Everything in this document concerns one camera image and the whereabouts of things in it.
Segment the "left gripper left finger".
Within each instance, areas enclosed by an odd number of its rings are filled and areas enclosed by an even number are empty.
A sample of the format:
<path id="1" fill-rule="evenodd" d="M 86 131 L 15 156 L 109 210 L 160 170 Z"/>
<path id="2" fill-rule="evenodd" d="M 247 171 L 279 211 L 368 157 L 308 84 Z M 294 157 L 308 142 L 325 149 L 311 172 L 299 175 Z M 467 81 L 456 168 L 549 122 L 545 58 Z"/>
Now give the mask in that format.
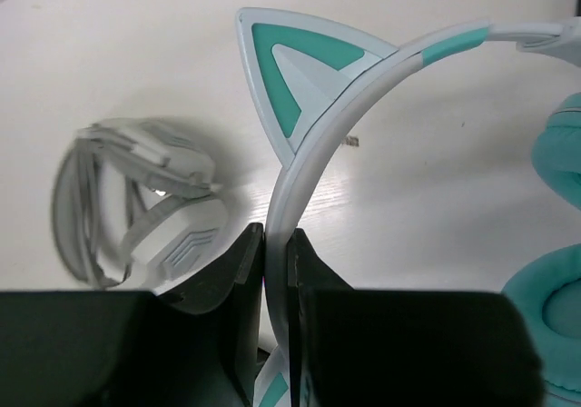
<path id="1" fill-rule="evenodd" d="M 263 227 L 166 293 L 5 292 L 4 406 L 249 406 Z"/>

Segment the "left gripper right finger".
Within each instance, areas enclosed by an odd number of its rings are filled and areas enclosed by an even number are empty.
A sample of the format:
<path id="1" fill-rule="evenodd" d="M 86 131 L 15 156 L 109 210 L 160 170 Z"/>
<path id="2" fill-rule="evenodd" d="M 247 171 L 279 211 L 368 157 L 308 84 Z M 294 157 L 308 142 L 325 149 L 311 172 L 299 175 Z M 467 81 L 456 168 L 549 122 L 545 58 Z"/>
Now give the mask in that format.
<path id="1" fill-rule="evenodd" d="M 500 293 L 349 286 L 296 230 L 287 246 L 295 406 L 539 406 L 542 364 Z"/>

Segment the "teal cat-ear headphones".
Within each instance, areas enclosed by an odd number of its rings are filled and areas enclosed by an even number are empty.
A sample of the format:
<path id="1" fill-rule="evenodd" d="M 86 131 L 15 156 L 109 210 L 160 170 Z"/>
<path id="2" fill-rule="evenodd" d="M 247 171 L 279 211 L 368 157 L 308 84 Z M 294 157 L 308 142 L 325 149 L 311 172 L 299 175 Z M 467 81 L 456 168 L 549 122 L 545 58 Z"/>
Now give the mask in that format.
<path id="1" fill-rule="evenodd" d="M 403 80 L 486 41 L 580 63 L 580 20 L 494 25 L 479 20 L 395 46 L 312 15 L 246 7 L 236 15 L 244 72 L 281 163 L 265 226 L 265 292 L 276 346 L 255 383 L 254 404 L 291 404 L 285 253 L 321 175 L 362 116 Z"/>

